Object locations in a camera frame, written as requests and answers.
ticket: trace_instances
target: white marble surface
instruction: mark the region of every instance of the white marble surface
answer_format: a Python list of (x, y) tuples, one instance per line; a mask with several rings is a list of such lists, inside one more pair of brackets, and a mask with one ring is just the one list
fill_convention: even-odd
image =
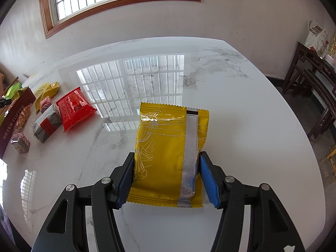
[[(153, 57), (150, 68), (142, 60), (142, 70), (127, 70), (128, 58), (134, 59), (137, 68), (137, 58), (143, 57)], [(106, 62), (111, 62), (110, 71)], [(104, 72), (96, 66), (97, 77), (93, 68), (89, 68), (90, 76), (86, 70), (77, 72), (98, 64)], [(203, 149), (213, 163), (244, 184), (269, 183), (306, 248), (323, 229), (322, 179), (304, 130), (266, 77), (226, 42), (173, 37), (116, 43), (64, 59), (24, 85), (35, 90), (47, 81), (58, 81), (62, 87), (53, 101), (81, 86), (102, 104), (100, 113), (66, 133), (58, 128), (44, 144), (33, 137), (31, 124), (39, 114), (32, 114), (24, 129), (31, 141), (29, 153), (19, 155), (7, 147), (5, 163), (0, 165), (0, 177), (5, 180), (3, 206), (31, 246), (67, 184), (94, 184), (134, 150), (140, 101), (208, 109)], [(125, 250), (210, 251), (221, 211), (209, 204), (205, 194), (203, 198), (204, 208), (199, 209), (126, 203), (115, 211)], [(95, 251), (89, 208), (87, 212), (90, 251)], [(249, 207), (245, 217), (240, 251), (246, 251)]]

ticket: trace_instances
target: silver seal strip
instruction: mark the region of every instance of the silver seal strip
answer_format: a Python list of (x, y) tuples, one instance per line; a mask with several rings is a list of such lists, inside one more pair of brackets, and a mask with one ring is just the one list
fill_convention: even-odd
[[(187, 111), (198, 112), (198, 109), (187, 108)], [(198, 156), (198, 115), (186, 116), (185, 143), (183, 154), (182, 181), (178, 207), (191, 207), (191, 198), (195, 194), (195, 179)]]

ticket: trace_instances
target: green package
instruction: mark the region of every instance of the green package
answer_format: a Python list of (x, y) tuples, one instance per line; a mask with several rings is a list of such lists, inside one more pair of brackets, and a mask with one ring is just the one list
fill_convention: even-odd
[(14, 85), (12, 85), (12, 86), (8, 89), (8, 91), (7, 91), (6, 95), (4, 96), (4, 98), (5, 98), (5, 99), (11, 99), (11, 98), (15, 95), (15, 93), (16, 93), (19, 89), (21, 89), (21, 88), (22, 88), (22, 85), (21, 85), (20, 82), (15, 83)]

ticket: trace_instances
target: cardboard box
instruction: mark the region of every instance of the cardboard box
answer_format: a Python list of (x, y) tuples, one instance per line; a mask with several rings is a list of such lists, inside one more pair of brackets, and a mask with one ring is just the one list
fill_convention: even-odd
[(23, 89), (20, 92), (21, 96), (10, 109), (7, 116), (5, 116), (5, 113), (8, 107), (6, 107), (0, 114), (0, 158), (2, 158), (5, 153), (9, 140), (13, 134), (13, 128), (20, 113), (26, 106), (32, 104), (36, 100), (29, 87)]
[(10, 144), (18, 153), (24, 154), (29, 151), (30, 142), (23, 133), (14, 134), (10, 141)]

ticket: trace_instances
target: pink wrapped candy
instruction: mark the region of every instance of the pink wrapped candy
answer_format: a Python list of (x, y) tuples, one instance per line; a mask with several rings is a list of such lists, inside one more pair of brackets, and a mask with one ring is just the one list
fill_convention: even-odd
[(45, 99), (40, 102), (40, 111), (44, 113), (51, 106), (51, 98), (47, 96)]

